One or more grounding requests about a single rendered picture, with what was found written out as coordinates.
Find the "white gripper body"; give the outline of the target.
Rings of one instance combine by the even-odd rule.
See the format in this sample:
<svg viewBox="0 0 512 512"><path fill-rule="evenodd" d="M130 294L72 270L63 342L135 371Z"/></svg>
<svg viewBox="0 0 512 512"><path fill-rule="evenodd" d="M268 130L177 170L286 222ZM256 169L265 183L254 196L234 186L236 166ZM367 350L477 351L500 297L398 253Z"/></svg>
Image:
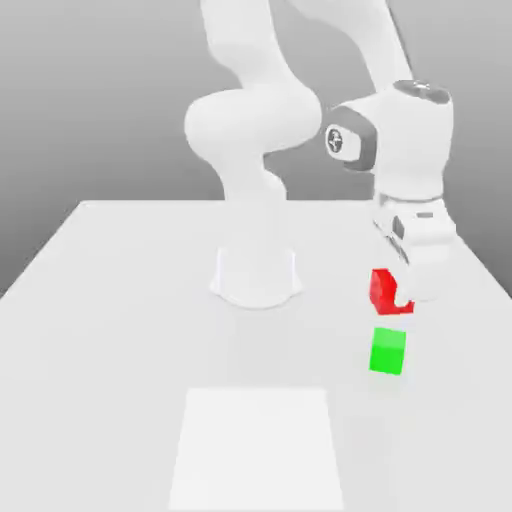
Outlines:
<svg viewBox="0 0 512 512"><path fill-rule="evenodd" d="M375 196L372 206L393 274L440 276L446 271L456 225L442 197L407 201Z"/></svg>

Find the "small red cube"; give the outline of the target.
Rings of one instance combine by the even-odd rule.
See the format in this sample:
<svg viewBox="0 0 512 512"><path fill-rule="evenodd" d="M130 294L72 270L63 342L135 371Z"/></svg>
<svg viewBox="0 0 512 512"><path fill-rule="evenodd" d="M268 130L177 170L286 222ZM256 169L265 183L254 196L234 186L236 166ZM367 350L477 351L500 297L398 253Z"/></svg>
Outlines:
<svg viewBox="0 0 512 512"><path fill-rule="evenodd" d="M395 297L397 283L387 268L373 269L370 278L369 298L379 315L412 314L414 302L397 306Z"/></svg>

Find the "small green cube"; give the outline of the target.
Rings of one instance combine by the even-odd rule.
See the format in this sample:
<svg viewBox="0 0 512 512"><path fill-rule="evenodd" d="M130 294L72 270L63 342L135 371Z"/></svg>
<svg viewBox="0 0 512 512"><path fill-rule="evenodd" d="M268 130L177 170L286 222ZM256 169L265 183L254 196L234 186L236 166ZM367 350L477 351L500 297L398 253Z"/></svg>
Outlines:
<svg viewBox="0 0 512 512"><path fill-rule="evenodd" d="M371 371L400 375L405 358L406 332L383 327L374 329L370 352Z"/></svg>

